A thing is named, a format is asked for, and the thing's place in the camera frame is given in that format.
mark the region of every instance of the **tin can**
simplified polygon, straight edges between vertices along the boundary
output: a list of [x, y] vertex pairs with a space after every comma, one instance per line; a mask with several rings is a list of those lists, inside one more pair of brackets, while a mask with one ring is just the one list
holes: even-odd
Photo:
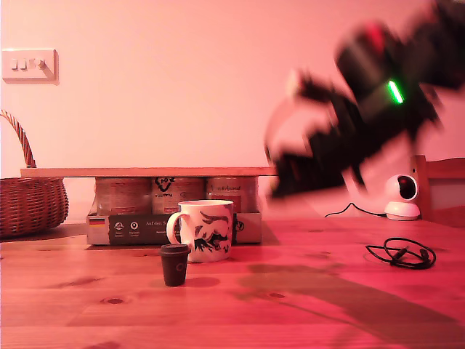
[[152, 213], [171, 214], [178, 203], [205, 199], [203, 177], [155, 177], [152, 179]]
[[150, 214], [150, 178], [95, 178], [97, 214]]
[[235, 213], [256, 213], [257, 187], [257, 177], [210, 177], [206, 181], [206, 194], [209, 199], [233, 201]]

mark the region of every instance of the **power cord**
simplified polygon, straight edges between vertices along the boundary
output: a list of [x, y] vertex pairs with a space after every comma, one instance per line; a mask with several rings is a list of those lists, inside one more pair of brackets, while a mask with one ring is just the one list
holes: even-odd
[[347, 205], [347, 207], [345, 209], [343, 209], [342, 211], [340, 212], [333, 212], [333, 213], [328, 213], [325, 218], [327, 218], [328, 216], [331, 216], [332, 214], [341, 214], [342, 212], [345, 212], [349, 207], [355, 207], [356, 209], [362, 211], [362, 212], [365, 212], [365, 213], [368, 213], [368, 214], [372, 214], [374, 216], [378, 216], [378, 217], [387, 217], [387, 214], [385, 213], [373, 213], [373, 212], [368, 212], [368, 211], [365, 211], [364, 209], [361, 209], [360, 207], [357, 207], [353, 202], [351, 202], [350, 204]]
[[[403, 247], [402, 249], [399, 249], [397, 247], [388, 247], [387, 244], [390, 241], [406, 241], [411, 244], [415, 244], [420, 247], [420, 254], [417, 254], [415, 252], [409, 251], [408, 246]], [[416, 242], [414, 240], [410, 240], [409, 238], [388, 238], [383, 246], [376, 246], [376, 245], [366, 245], [366, 249], [376, 258], [379, 260], [382, 260], [383, 262], [387, 262], [390, 265], [393, 265], [395, 267], [399, 268], [407, 268], [407, 269], [428, 269], [434, 265], [436, 262], [436, 254], [432, 249], [430, 249], [427, 246], [424, 246], [423, 244], [420, 244], [419, 242]], [[388, 260], [387, 258], [380, 257], [377, 255], [375, 252], [373, 252], [371, 249], [383, 249], [387, 255], [391, 258]], [[391, 254], [390, 251], [397, 251], [394, 255]], [[404, 254], [411, 254], [418, 259], [420, 259], [421, 262], [418, 263], [410, 263], [402, 260], [402, 257]]]

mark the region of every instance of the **mug handle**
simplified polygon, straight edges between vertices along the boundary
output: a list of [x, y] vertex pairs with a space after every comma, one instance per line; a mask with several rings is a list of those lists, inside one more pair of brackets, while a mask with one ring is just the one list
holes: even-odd
[[179, 245], [181, 244], [176, 236], [174, 235], [174, 226], [176, 225], [176, 222], [179, 218], [188, 218], [189, 215], [187, 213], [182, 213], [182, 212], [176, 212], [170, 216], [168, 219], [168, 222], [166, 224], [166, 235], [168, 236], [169, 242], [171, 242], [173, 245]]

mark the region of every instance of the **white mug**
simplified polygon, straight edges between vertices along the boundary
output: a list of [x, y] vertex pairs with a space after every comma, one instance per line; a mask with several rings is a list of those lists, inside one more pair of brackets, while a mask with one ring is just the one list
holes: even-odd
[[168, 220], [166, 235], [172, 244], [179, 244], [174, 235], [179, 220], [181, 244], [190, 247], [190, 262], [216, 262], [230, 256], [234, 202], [192, 200], [179, 202], [178, 207], [179, 212]]

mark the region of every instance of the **wicker basket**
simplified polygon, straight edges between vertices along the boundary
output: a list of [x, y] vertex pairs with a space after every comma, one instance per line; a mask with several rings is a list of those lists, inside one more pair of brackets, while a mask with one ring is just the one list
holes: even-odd
[[[16, 119], [1, 116], [15, 128], [27, 167], [36, 168], [28, 138]], [[4, 178], [0, 180], [0, 239], [55, 228], [68, 216], [68, 196], [62, 178]]]

